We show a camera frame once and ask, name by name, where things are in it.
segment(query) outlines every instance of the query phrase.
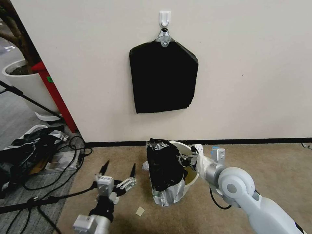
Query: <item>green label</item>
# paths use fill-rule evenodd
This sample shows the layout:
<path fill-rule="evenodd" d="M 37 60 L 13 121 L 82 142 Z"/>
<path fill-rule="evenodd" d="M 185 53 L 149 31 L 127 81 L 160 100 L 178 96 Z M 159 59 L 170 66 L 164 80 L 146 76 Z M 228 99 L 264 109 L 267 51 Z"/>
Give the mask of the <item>green label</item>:
<path fill-rule="evenodd" d="M 48 82 L 53 83 L 51 76 L 47 76 L 46 78 L 47 78 Z"/>

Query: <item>soil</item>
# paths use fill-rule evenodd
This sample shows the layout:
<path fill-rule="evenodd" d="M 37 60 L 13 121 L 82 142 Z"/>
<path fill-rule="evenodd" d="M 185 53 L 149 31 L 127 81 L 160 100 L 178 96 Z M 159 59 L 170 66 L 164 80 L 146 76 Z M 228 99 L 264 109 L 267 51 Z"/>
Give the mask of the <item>soil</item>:
<path fill-rule="evenodd" d="M 10 73 L 10 75 L 29 75 L 29 72 L 27 70 L 27 66 L 24 65 L 16 68 L 14 71 Z"/>

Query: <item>hanging black bag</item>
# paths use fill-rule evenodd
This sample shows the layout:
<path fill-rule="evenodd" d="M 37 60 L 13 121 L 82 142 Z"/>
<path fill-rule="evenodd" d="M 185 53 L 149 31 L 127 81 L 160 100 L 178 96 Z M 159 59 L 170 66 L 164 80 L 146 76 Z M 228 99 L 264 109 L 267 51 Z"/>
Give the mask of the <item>hanging black bag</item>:
<path fill-rule="evenodd" d="M 191 104 L 198 60 L 167 29 L 155 41 L 132 48 L 129 57 L 137 113 L 179 110 Z"/>

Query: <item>wall hook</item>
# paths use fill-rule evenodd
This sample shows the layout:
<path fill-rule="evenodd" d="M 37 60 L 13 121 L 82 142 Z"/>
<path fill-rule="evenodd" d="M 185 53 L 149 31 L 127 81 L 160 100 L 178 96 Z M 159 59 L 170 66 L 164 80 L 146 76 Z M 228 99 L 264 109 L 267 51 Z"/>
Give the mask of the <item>wall hook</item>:
<path fill-rule="evenodd" d="M 171 11 L 160 11 L 159 12 L 159 25 L 165 28 L 171 21 Z"/>

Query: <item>beige carpet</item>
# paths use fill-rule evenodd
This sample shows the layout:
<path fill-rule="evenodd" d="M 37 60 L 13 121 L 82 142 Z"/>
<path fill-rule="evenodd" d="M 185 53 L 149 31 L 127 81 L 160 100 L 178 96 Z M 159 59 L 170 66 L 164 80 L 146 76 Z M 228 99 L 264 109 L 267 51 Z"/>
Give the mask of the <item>beige carpet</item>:
<path fill-rule="evenodd" d="M 223 145 L 226 166 L 240 167 L 253 177 L 261 195 L 277 202 L 307 233 L 312 233 L 312 150 L 301 144 Z M 204 146 L 208 155 L 211 146 Z M 185 197 L 166 208 L 156 205 L 151 194 L 149 175 L 141 169 L 146 160 L 145 147 L 94 148 L 78 172 L 71 193 L 88 188 L 94 174 L 110 159 L 106 175 L 124 180 L 137 163 L 137 184 L 115 206 L 110 233 L 253 233 L 239 208 L 220 210 L 210 198 L 208 184 L 198 178 Z M 97 191 L 67 199 L 58 227 L 74 233 L 78 214 L 88 215 L 95 207 Z M 226 204 L 217 199 L 223 206 Z M 137 208 L 145 209 L 139 217 Z"/>

